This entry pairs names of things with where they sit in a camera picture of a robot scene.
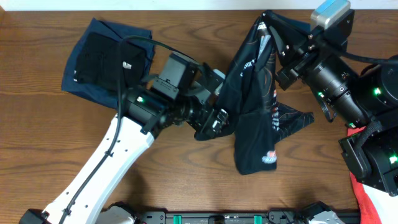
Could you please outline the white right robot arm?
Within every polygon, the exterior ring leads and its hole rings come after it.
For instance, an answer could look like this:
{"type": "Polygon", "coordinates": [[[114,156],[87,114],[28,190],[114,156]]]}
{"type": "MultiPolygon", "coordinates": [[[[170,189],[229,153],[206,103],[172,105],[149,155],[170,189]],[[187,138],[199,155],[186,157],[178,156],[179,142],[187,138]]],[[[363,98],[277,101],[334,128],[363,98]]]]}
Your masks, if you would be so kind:
{"type": "Polygon", "coordinates": [[[357,181],[397,195],[397,57],[347,52],[354,11],[325,26],[294,21],[270,10],[262,17],[279,55],[276,80],[284,90],[306,83],[328,121],[337,116],[354,134],[339,141],[357,181]]]}

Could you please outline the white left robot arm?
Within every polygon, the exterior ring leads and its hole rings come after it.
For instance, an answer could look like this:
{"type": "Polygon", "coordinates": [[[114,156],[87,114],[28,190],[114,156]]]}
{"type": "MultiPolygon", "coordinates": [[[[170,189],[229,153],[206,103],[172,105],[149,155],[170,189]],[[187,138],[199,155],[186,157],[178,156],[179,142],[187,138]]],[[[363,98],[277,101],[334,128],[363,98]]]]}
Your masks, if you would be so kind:
{"type": "Polygon", "coordinates": [[[188,122],[211,138],[228,117],[191,96],[169,102],[140,85],[126,96],[122,92],[118,88],[117,115],[75,179],[44,210],[28,209],[20,223],[96,223],[113,190],[161,130],[188,122]]]}

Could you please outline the black patterned sports jersey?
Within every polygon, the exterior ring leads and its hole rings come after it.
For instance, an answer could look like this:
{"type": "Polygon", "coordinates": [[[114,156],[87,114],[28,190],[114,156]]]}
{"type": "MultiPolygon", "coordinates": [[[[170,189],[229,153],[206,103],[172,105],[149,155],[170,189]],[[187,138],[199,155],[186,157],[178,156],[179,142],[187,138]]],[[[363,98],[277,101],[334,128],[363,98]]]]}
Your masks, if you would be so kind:
{"type": "Polygon", "coordinates": [[[228,113],[228,123],[217,136],[235,136],[234,162],[241,175],[275,170],[275,144],[315,120],[311,112],[278,102],[272,41],[259,16],[231,61],[216,101],[228,113]]]}

